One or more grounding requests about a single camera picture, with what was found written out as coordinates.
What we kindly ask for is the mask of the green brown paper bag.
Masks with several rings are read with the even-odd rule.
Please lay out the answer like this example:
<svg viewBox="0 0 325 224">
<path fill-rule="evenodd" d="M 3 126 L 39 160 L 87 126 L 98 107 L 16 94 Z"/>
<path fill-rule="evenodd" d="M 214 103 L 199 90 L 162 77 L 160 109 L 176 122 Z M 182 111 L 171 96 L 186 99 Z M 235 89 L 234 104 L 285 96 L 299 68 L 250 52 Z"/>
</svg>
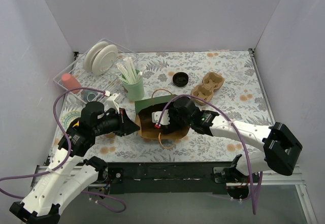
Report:
<svg viewBox="0 0 325 224">
<path fill-rule="evenodd" d="M 175 146 L 174 144 L 166 146 L 162 143 L 162 140 L 180 140 L 187 135 L 189 127 L 170 123 L 168 125 L 162 125 L 159 129 L 155 128 L 155 112 L 161 111 L 167 102 L 176 96 L 166 89 L 163 91 L 167 92 L 168 95 L 156 97 L 155 93 L 158 90 L 155 90 L 151 98 L 135 102 L 135 123 L 140 127 L 138 135 L 143 139 L 158 140 L 162 148 L 172 149 Z"/>
</svg>

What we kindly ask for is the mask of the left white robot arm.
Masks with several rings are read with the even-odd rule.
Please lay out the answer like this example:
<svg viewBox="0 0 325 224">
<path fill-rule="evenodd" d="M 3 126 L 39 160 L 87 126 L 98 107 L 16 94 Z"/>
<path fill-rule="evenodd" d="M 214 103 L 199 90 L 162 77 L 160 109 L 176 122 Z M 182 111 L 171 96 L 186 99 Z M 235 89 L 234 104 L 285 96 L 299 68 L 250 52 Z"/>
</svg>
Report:
<svg viewBox="0 0 325 224">
<path fill-rule="evenodd" d="M 101 102 L 87 103 L 64 132 L 48 170 L 26 197 L 11 205 L 10 212 L 25 223 L 58 223 L 66 206 L 88 185 L 107 180 L 107 163 L 96 156 L 85 159 L 82 169 L 68 178 L 96 137 L 109 133 L 123 137 L 139 129 L 124 108 L 105 111 Z"/>
</svg>

